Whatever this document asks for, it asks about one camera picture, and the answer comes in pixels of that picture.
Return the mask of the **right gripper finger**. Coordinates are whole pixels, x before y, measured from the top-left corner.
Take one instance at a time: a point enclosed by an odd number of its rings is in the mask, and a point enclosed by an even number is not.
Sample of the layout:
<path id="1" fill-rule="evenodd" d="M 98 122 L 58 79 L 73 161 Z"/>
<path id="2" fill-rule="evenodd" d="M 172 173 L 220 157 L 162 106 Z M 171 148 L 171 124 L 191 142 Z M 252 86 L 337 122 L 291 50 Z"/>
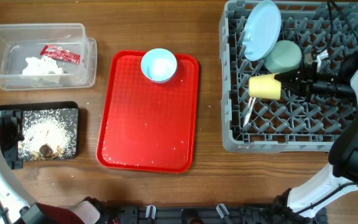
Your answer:
<path id="1" fill-rule="evenodd" d="M 288 72 L 278 73 L 274 79 L 279 82 L 295 82 L 298 78 L 299 70 L 291 70 Z"/>
<path id="2" fill-rule="evenodd" d="M 282 88 L 291 91 L 293 94 L 295 94 L 297 96 L 303 96 L 301 87 L 298 84 L 281 82 L 281 85 L 282 85 Z"/>

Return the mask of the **mint green bowl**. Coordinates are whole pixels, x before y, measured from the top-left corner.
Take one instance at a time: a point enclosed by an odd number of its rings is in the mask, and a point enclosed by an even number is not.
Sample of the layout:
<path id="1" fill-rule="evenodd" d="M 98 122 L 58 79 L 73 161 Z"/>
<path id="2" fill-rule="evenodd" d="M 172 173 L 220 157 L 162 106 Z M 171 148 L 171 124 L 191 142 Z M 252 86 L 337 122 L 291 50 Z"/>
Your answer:
<path id="1" fill-rule="evenodd" d="M 289 40 L 278 41 L 270 53 L 264 58 L 264 66 L 270 73 L 282 73 L 300 66 L 301 49 Z"/>

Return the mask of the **yellow plastic cup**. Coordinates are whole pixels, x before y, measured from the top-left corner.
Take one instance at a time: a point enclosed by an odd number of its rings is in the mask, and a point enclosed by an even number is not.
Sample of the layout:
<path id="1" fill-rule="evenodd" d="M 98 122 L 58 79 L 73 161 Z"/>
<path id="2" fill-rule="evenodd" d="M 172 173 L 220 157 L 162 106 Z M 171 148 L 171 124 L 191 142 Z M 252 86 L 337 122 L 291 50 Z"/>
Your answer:
<path id="1" fill-rule="evenodd" d="M 279 100 L 282 85 L 275 79 L 276 73 L 249 78 L 249 95 L 254 98 Z"/>

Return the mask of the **white plastic spoon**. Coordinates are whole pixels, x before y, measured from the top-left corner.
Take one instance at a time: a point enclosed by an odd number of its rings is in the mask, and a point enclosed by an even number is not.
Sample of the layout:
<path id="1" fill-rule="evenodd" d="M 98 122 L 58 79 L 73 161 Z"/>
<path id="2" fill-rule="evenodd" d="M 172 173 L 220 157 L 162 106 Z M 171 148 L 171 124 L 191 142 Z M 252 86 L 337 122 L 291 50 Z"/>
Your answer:
<path id="1" fill-rule="evenodd" d="M 249 102 L 247 104 L 248 110 L 247 110 L 246 116 L 244 118 L 244 123 L 243 123 L 243 126 L 242 126 L 243 128 L 246 126 L 246 124 L 249 123 L 250 116 L 252 114 L 252 110 L 253 110 L 253 107 L 254 107 L 254 101 L 255 101 L 254 97 L 249 98 Z"/>

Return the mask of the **light blue plate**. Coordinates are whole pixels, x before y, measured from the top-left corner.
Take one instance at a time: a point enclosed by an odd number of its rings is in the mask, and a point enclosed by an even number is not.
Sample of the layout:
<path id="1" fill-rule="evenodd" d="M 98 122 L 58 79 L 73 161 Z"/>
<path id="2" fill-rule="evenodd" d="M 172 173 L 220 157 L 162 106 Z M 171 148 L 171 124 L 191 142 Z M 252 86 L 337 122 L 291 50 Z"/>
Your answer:
<path id="1" fill-rule="evenodd" d="M 281 21 L 281 13 L 271 0 L 261 1 L 253 8 L 244 27 L 242 41 L 246 47 L 246 59 L 257 61 L 270 53 L 278 40 Z"/>

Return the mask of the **white napkin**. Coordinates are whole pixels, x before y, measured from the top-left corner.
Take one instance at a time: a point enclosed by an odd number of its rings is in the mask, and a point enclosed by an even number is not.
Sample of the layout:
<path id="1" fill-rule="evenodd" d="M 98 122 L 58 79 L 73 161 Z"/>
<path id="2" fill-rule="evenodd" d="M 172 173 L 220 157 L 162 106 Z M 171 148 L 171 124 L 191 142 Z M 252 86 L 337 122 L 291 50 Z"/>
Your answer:
<path id="1" fill-rule="evenodd" d="M 42 56 L 41 59 L 36 57 L 27 57 L 25 59 L 27 66 L 23 69 L 23 75 L 49 75 L 49 74 L 63 74 L 64 71 L 57 65 L 57 61 L 48 57 Z"/>

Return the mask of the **red snack wrapper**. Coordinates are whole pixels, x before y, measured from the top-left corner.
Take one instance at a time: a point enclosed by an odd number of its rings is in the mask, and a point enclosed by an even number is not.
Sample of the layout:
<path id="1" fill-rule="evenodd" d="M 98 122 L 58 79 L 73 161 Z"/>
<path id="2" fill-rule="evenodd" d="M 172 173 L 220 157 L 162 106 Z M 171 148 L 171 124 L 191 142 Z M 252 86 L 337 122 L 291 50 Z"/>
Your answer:
<path id="1" fill-rule="evenodd" d="M 79 64 L 81 58 L 79 54 L 69 52 L 61 47 L 56 47 L 54 45 L 46 45 L 40 52 L 40 55 L 75 64 Z"/>

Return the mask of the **light blue small bowl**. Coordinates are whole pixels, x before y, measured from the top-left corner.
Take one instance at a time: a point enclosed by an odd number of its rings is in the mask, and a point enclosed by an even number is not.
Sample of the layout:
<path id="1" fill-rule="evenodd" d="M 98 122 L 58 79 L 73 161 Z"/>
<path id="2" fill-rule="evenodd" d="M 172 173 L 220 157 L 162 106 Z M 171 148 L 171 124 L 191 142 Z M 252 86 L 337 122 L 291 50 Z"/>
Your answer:
<path id="1" fill-rule="evenodd" d="M 142 57 L 140 67 L 146 78 L 154 83 L 166 83 L 177 70 L 177 59 L 167 49 L 152 49 Z"/>

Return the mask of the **white plastic fork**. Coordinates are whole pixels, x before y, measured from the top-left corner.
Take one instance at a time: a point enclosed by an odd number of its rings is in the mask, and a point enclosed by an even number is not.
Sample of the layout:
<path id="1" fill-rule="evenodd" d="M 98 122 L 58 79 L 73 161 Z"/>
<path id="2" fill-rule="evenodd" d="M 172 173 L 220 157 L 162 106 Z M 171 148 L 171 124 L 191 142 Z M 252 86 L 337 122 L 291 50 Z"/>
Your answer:
<path id="1" fill-rule="evenodd" d="M 247 124 L 250 120 L 251 114 L 252 114 L 252 110 L 254 108 L 254 104 L 255 104 L 256 98 L 255 97 L 250 97 L 249 98 L 249 103 L 248 103 L 248 107 L 249 107 L 249 111 L 246 114 L 245 120 L 244 120 L 244 124 Z"/>

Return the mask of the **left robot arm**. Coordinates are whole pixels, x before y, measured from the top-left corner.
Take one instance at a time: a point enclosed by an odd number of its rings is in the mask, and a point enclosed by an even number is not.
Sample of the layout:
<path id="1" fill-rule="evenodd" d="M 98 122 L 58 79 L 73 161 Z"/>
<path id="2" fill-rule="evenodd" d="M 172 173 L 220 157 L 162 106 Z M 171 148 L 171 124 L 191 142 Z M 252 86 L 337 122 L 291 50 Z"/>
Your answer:
<path id="1" fill-rule="evenodd" d="M 101 204 L 92 198 L 72 209 L 38 203 L 13 174 L 1 152 L 3 146 L 17 142 L 17 128 L 13 131 L 14 138 L 5 140 L 9 130 L 0 126 L 0 223 L 107 223 Z"/>

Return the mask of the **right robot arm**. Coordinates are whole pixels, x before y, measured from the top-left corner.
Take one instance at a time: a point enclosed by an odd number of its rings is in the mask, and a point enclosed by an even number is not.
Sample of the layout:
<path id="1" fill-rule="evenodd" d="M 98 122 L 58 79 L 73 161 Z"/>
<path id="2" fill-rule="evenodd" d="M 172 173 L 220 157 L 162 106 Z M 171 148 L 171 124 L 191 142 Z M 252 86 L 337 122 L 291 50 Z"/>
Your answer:
<path id="1" fill-rule="evenodd" d="M 358 53 L 348 55 L 338 77 L 350 84 L 358 106 Z M 328 163 L 299 187 L 288 189 L 272 203 L 269 217 L 281 222 L 308 223 L 325 206 L 358 190 L 358 114 L 331 146 Z"/>

